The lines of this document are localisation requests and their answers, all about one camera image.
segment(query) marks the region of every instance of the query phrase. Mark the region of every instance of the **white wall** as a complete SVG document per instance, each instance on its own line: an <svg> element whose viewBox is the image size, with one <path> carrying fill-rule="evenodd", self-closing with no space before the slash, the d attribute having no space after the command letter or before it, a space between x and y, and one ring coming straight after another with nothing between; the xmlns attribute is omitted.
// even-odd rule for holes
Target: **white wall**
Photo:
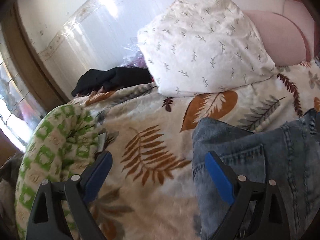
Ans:
<svg viewBox="0 0 320 240"><path fill-rule="evenodd" d="M36 51L45 50L71 15L87 0L18 0L22 23Z"/></svg>

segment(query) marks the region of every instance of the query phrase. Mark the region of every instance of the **window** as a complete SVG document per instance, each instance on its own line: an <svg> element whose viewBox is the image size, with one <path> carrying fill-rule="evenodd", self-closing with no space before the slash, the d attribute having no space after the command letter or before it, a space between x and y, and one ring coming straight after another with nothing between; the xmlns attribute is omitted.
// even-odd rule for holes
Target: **window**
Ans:
<svg viewBox="0 0 320 240"><path fill-rule="evenodd" d="M17 72L0 26L0 129L24 152L45 115Z"/></svg>

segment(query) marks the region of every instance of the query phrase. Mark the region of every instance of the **pillow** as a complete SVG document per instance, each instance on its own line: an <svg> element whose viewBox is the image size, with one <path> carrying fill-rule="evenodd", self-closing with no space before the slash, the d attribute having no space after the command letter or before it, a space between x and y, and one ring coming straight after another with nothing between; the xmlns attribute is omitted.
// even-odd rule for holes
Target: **pillow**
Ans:
<svg viewBox="0 0 320 240"><path fill-rule="evenodd" d="M283 15L292 20L305 35L309 47L309 55L306 61L309 62L315 56L315 50L317 50L315 45L319 41L319 37L316 35L315 21L303 3L292 0L285 1Z"/></svg>
<svg viewBox="0 0 320 240"><path fill-rule="evenodd" d="M309 53L307 40L293 22L272 12L244 13L259 30L263 45L276 66L293 66L306 60Z"/></svg>
<svg viewBox="0 0 320 240"><path fill-rule="evenodd" d="M178 0L138 32L159 93L217 93L268 79L275 63L231 0Z"/></svg>

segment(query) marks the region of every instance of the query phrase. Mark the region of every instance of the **denim fabric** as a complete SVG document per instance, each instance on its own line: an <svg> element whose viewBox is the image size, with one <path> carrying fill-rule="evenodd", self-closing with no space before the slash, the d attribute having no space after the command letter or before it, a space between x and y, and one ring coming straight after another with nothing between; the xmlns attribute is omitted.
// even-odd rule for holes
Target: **denim fabric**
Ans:
<svg viewBox="0 0 320 240"><path fill-rule="evenodd" d="M236 174L251 181L274 179L284 199L291 239L299 239L320 208L320 134L316 111L278 129L252 133L203 118L193 133L193 178L201 216L201 239L211 239L229 205L222 201L204 165L215 151ZM243 227L249 224L250 205Z"/></svg>

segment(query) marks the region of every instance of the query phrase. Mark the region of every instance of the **screw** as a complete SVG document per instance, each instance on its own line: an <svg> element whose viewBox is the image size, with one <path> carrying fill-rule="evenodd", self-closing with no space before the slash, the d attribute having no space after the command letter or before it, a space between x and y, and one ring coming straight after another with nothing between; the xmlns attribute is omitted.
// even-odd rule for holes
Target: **screw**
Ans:
<svg viewBox="0 0 320 240"><path fill-rule="evenodd" d="M242 181L242 182L245 182L245 181L247 180L247 177L244 176L244 175L239 175L239 176L238 176L238 180L239 180L239 181Z"/></svg>
<svg viewBox="0 0 320 240"><path fill-rule="evenodd" d="M276 185L276 182L275 182L273 179L271 179L271 180L269 180L269 184L270 184L271 186L275 186L275 185Z"/></svg>
<svg viewBox="0 0 320 240"><path fill-rule="evenodd" d="M79 180L80 179L80 176L79 175L73 175L72 177L71 177L71 180L72 181L77 181L77 180Z"/></svg>
<svg viewBox="0 0 320 240"><path fill-rule="evenodd" d="M44 179L43 181L41 181L41 184L42 185L46 185L46 184L48 184L49 183L49 180L48 179Z"/></svg>

